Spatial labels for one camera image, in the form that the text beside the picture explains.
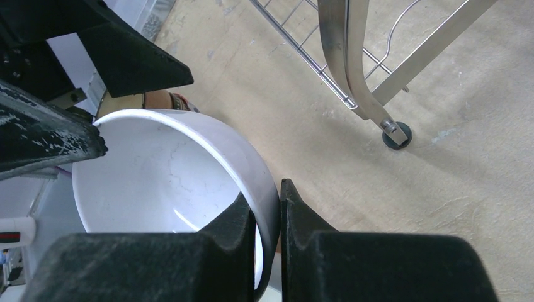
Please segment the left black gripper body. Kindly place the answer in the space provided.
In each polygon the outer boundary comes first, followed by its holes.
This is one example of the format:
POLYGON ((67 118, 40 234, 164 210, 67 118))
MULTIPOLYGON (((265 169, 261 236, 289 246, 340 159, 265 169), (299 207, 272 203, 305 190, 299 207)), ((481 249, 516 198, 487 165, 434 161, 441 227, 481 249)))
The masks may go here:
POLYGON ((1 81, 49 104, 85 100, 48 43, 76 34, 108 87, 105 58, 91 36, 108 12, 106 1, 1 1, 1 81))

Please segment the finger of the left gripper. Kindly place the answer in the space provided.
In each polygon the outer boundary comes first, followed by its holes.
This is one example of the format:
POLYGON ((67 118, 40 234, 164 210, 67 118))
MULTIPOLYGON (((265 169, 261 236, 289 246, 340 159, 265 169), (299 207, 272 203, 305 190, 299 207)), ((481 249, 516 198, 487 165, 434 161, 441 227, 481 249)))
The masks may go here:
POLYGON ((77 31, 112 97, 187 86, 190 68, 143 37, 104 1, 78 1, 83 16, 77 31))
POLYGON ((1 82, 1 179, 95 159, 107 150, 96 126, 1 82))

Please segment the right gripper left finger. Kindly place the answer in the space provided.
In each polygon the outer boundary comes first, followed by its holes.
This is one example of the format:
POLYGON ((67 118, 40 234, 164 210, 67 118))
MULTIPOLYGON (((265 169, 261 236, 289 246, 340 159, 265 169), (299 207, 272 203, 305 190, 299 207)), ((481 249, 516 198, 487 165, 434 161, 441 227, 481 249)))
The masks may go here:
POLYGON ((245 197, 195 233, 72 234, 46 252, 23 301, 253 301, 245 197))

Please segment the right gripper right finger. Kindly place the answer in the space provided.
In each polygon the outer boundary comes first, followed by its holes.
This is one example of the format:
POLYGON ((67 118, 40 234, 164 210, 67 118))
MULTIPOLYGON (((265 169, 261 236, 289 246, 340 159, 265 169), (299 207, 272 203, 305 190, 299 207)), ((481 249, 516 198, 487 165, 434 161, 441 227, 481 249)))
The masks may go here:
POLYGON ((485 267, 448 235, 342 232, 281 182, 283 301, 497 301, 485 267))

